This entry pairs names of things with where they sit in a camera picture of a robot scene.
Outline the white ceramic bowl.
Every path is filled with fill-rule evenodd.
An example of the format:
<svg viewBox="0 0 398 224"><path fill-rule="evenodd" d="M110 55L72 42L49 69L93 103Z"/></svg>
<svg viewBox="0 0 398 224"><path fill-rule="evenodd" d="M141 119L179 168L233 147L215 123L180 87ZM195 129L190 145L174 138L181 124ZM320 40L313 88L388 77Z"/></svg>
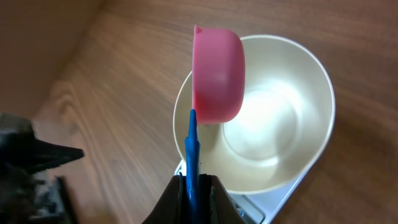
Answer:
<svg viewBox="0 0 398 224"><path fill-rule="evenodd" d="M228 192L256 194L281 187L317 161L331 136L336 103L319 59L276 35L198 37L193 68L244 57L244 98L230 121L199 124L200 171L217 176Z"/></svg>

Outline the pink scoop blue handle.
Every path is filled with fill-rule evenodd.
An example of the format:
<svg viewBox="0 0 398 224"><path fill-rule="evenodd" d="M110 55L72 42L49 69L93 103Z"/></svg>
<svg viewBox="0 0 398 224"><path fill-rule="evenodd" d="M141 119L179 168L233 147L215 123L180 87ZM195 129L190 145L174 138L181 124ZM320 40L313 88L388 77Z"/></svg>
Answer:
<svg viewBox="0 0 398 224"><path fill-rule="evenodd" d="M231 121L241 109L245 56L241 39L228 29L195 26L192 57L192 107L185 138L186 188L190 221L200 221L199 124Z"/></svg>

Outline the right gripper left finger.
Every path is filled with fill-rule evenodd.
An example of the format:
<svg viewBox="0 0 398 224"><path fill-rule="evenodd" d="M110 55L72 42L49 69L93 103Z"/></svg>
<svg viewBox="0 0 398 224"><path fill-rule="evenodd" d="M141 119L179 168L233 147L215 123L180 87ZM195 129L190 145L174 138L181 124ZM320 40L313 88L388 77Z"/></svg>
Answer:
<svg viewBox="0 0 398 224"><path fill-rule="evenodd" d="M180 224L185 219L185 176L171 178L163 194L142 224Z"/></svg>

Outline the white digital kitchen scale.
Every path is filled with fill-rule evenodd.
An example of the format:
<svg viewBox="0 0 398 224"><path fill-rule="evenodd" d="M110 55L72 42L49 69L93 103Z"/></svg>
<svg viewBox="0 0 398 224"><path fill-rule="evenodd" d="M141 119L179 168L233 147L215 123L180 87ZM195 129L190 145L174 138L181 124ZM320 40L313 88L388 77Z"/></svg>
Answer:
<svg viewBox="0 0 398 224"><path fill-rule="evenodd" d="M289 197L306 176L308 169L278 189L259 194L233 194L229 196L245 223L268 224L279 213Z"/></svg>

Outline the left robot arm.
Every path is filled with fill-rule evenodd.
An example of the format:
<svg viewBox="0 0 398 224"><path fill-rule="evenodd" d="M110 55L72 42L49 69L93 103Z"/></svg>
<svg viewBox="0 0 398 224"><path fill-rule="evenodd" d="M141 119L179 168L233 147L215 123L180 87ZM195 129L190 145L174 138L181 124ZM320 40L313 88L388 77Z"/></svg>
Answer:
<svg viewBox="0 0 398 224"><path fill-rule="evenodd" d="M78 223L65 178L46 171L84 155L37 139L29 119L1 113L1 223Z"/></svg>

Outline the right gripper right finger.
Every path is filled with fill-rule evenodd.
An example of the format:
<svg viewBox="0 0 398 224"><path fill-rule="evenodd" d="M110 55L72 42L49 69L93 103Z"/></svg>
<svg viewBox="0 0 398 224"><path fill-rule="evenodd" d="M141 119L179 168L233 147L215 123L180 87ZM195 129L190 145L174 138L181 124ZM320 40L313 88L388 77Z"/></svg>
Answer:
<svg viewBox="0 0 398 224"><path fill-rule="evenodd" d="M200 223L244 224L219 178L200 175Z"/></svg>

